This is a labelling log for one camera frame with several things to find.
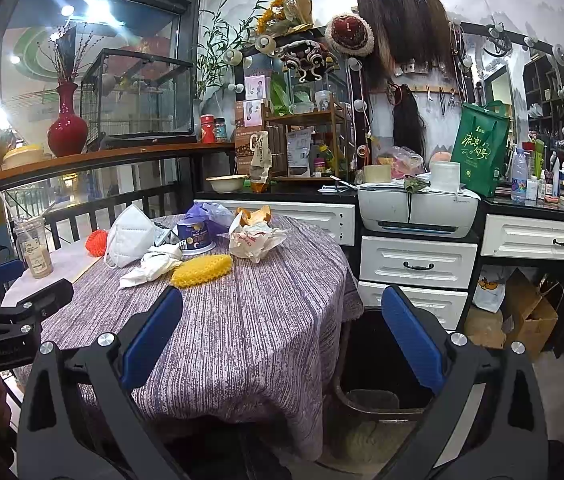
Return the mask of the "white face mask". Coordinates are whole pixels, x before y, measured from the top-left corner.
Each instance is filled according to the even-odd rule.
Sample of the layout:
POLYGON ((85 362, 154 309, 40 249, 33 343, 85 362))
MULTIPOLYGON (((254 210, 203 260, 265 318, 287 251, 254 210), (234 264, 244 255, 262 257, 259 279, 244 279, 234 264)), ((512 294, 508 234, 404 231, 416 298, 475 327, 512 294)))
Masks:
POLYGON ((104 262, 113 269, 129 266, 154 246, 160 234, 160 227, 131 204, 114 220, 107 234, 104 262))

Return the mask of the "white tissue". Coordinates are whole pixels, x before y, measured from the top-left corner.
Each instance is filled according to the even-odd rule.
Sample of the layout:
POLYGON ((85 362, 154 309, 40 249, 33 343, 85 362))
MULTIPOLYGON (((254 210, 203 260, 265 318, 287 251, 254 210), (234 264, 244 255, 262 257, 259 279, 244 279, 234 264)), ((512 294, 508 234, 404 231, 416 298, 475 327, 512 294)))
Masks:
POLYGON ((156 281, 157 278, 175 270, 183 263, 180 245, 163 244, 151 247, 140 258, 140 265, 124 274, 119 280, 119 288, 132 288, 156 281))

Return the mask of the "yellow foam net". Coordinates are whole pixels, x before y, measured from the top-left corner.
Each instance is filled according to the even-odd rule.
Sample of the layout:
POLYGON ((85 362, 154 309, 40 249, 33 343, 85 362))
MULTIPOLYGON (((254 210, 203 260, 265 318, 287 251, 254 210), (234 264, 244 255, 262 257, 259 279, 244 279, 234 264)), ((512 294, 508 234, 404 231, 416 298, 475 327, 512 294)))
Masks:
POLYGON ((205 284, 232 271, 230 255, 198 256, 177 266, 170 278, 170 284, 178 288, 190 288, 205 284))

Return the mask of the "blue round tin can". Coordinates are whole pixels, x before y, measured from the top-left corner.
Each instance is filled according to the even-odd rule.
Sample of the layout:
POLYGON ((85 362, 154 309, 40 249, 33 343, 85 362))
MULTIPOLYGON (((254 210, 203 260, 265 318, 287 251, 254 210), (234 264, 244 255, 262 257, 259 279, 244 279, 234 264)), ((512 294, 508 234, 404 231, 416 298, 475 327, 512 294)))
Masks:
POLYGON ((198 256, 210 252, 216 247, 205 220, 182 220, 177 224, 177 235, 182 245, 183 254, 198 256))

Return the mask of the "purple plastic bag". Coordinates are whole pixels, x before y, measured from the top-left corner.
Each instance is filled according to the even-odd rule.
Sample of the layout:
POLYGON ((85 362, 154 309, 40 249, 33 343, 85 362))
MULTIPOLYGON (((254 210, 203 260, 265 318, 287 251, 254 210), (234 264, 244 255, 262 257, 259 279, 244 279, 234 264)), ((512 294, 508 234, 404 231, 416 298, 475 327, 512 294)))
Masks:
POLYGON ((229 232, 234 212, 217 202, 195 203, 180 220, 186 226, 205 222, 212 236, 229 232))

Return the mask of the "white snack wrapper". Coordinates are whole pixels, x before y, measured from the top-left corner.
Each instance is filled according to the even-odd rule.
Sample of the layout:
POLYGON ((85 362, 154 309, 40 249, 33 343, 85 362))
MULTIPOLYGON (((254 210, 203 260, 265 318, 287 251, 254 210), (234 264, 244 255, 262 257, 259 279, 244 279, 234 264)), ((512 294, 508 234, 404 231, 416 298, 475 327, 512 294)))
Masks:
POLYGON ((286 239, 287 231, 271 226, 270 222, 241 226, 236 216, 229 229, 229 254, 259 263, 286 239))

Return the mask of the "orange peel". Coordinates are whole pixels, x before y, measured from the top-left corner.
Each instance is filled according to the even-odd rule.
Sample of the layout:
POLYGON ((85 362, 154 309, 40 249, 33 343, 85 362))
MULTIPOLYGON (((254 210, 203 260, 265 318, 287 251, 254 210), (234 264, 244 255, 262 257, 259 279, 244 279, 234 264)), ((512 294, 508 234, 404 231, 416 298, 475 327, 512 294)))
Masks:
POLYGON ((269 223, 272 217, 269 205, 262 206, 254 211, 237 207, 235 214, 239 217, 241 226, 254 226, 257 223, 269 223))

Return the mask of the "brown trash bin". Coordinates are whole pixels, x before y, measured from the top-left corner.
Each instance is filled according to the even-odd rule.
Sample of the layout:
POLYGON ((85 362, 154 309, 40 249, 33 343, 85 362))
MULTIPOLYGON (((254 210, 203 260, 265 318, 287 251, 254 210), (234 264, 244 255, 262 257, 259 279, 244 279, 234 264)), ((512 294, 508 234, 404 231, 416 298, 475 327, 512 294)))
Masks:
POLYGON ((343 325, 332 393, 344 415, 386 424, 416 422, 434 399, 415 378, 378 308, 343 325))

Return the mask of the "plastic iced coffee cup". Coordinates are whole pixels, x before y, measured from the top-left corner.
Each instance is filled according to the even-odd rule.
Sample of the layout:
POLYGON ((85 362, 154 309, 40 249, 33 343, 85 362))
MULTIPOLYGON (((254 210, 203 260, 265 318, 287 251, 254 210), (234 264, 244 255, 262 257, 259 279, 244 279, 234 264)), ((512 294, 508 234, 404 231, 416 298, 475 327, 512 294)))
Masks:
POLYGON ((43 217, 38 216, 16 222, 14 237, 18 255, 24 260, 34 278, 45 278, 53 272, 43 217))

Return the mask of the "red foam net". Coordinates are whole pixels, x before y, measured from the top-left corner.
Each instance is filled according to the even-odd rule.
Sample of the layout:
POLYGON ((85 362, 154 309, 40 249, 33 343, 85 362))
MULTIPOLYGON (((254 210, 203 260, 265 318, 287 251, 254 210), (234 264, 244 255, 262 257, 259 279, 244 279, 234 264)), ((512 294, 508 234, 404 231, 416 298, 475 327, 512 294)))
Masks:
POLYGON ((86 239, 84 247, 92 257, 103 257, 106 252, 107 238, 107 231, 95 230, 86 239))

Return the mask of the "cardboard box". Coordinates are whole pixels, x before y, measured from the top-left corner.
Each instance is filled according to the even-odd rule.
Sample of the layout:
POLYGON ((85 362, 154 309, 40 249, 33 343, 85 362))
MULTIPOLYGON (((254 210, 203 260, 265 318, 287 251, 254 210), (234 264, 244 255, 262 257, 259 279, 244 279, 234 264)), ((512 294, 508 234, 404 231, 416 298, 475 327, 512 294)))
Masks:
POLYGON ((524 344, 532 361, 540 356, 559 319, 558 312, 549 301, 554 292, 561 302, 563 285, 550 280, 547 275, 536 286, 520 269, 515 269, 506 281, 506 296, 501 306, 506 343, 518 341, 524 344))

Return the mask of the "white middle drawer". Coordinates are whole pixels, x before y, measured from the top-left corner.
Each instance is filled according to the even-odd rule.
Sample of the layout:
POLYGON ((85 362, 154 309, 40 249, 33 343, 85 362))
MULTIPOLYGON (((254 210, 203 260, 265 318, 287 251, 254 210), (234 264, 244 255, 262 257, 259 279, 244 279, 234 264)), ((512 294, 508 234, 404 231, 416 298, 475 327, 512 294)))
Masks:
MULTIPOLYGON (((358 292, 366 307, 379 307, 386 284, 360 281, 358 292)), ((433 313, 447 332, 454 332, 468 300, 467 292, 453 290, 408 287, 399 285, 401 292, 409 298, 414 307, 433 313)))

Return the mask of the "white orange-print plastic bag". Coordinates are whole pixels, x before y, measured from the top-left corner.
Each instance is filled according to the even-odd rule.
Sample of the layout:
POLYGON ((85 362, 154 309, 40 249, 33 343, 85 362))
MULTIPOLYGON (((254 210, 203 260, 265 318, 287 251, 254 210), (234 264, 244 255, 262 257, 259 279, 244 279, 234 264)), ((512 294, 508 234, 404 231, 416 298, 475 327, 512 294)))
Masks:
POLYGON ((513 271, 512 266, 483 264, 473 295, 474 306, 489 313, 498 312, 506 296, 506 282, 513 271))

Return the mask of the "red vase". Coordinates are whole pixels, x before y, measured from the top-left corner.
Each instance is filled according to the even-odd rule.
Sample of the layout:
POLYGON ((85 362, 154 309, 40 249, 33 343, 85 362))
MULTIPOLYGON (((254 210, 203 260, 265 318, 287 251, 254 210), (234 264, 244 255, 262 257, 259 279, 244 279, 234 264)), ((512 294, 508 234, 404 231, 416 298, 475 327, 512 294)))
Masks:
POLYGON ((56 89, 59 96, 58 118, 47 129, 47 144, 56 157, 78 155, 88 139, 88 125, 74 112, 76 84, 64 81, 56 89))

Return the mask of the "white upper drawer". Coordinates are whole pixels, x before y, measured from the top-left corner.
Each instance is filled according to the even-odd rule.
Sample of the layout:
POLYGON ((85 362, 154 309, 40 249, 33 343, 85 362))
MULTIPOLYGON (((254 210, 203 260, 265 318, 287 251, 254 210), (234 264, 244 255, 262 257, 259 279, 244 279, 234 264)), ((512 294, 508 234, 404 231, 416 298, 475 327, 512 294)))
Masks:
POLYGON ((477 245, 364 235, 362 281, 440 289, 467 289, 477 245))

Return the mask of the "white right desk drawer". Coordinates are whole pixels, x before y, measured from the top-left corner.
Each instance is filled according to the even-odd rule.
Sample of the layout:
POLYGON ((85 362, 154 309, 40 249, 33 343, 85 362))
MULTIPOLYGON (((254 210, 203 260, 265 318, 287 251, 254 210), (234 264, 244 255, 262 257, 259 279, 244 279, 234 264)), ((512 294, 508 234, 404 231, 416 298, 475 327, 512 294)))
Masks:
POLYGON ((487 214, 480 255, 564 260, 564 222, 487 214))

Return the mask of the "purple striped tablecloth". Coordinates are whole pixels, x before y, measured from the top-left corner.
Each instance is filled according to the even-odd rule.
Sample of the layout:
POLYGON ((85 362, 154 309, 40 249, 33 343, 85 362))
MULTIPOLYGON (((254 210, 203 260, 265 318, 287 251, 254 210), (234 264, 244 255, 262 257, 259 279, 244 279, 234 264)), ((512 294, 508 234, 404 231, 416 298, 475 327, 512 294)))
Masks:
POLYGON ((133 392, 160 437, 203 416, 276 422, 297 455, 320 457, 340 329, 363 307, 329 234, 281 214, 272 222, 286 238, 260 262, 235 259, 229 274, 183 290, 182 318, 133 392))

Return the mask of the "glass terrarium cage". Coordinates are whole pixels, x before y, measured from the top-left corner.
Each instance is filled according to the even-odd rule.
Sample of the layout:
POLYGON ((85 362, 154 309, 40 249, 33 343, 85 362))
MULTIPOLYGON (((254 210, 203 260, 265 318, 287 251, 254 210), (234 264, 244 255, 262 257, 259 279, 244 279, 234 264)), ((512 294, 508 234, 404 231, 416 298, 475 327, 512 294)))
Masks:
POLYGON ((103 49, 80 82, 86 148, 194 142, 192 72, 175 58, 103 49))

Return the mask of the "white printer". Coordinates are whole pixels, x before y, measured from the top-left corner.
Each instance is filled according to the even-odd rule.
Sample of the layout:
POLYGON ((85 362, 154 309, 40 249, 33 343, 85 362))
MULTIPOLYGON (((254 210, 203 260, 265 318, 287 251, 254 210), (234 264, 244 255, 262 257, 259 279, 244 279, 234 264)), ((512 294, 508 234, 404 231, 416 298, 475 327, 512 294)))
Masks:
POLYGON ((463 238, 473 226, 480 196, 432 190, 408 192, 393 183, 363 184, 357 191, 363 226, 378 233, 463 238))

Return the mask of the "cream bowl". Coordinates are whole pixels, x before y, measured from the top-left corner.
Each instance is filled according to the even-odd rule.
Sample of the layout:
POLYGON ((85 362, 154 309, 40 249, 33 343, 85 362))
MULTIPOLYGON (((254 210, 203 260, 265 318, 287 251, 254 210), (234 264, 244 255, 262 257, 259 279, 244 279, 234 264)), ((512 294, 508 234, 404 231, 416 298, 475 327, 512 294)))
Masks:
POLYGON ((245 180, 245 174, 230 174, 229 176, 208 177, 206 179, 212 190, 219 194, 239 192, 244 187, 245 180))

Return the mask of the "water bottle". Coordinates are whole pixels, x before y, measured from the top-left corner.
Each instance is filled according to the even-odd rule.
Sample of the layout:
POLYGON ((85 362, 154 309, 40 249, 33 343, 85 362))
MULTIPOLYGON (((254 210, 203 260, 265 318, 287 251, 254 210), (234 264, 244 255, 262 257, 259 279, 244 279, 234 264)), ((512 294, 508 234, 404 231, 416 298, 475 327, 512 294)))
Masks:
POLYGON ((522 148, 517 148, 511 162, 511 200, 524 203, 526 200, 528 167, 526 154, 522 148))

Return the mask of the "white left cabinet drawer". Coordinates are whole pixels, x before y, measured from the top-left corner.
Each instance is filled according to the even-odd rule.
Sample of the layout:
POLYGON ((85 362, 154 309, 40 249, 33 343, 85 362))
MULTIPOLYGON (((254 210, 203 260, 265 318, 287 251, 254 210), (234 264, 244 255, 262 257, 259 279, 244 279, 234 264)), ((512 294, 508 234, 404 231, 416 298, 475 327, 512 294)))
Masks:
POLYGON ((355 245, 355 206, 352 204, 265 202, 273 214, 283 214, 318 226, 340 246, 355 245))

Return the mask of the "red tin canister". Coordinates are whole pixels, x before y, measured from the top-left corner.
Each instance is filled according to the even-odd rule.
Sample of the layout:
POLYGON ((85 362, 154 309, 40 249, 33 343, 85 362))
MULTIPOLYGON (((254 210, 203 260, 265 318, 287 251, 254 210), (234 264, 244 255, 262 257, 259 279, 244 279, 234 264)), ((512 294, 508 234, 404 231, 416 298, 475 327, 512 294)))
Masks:
POLYGON ((213 115, 201 115, 201 142, 204 144, 212 144, 216 142, 215 116, 213 115))

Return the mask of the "green shopping bag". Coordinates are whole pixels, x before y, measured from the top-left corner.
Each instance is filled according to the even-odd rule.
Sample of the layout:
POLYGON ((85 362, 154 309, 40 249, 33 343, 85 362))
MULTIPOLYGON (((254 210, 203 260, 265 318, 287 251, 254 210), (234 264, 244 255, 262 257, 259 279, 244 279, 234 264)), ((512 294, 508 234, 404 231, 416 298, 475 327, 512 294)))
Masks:
POLYGON ((460 183, 482 196, 495 194, 508 140, 510 119, 492 106, 463 103, 451 160, 460 165, 460 183))

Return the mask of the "wooden shelf rack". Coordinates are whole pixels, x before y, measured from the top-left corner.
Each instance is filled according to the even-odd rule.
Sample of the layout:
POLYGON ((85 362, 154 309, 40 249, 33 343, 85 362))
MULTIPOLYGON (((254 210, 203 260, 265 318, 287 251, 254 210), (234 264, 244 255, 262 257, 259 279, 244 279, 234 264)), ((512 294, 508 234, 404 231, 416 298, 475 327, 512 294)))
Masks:
POLYGON ((277 180, 348 180, 355 170, 352 119, 334 94, 324 91, 320 104, 296 103, 288 114, 262 107, 262 125, 272 156, 271 177, 277 180))

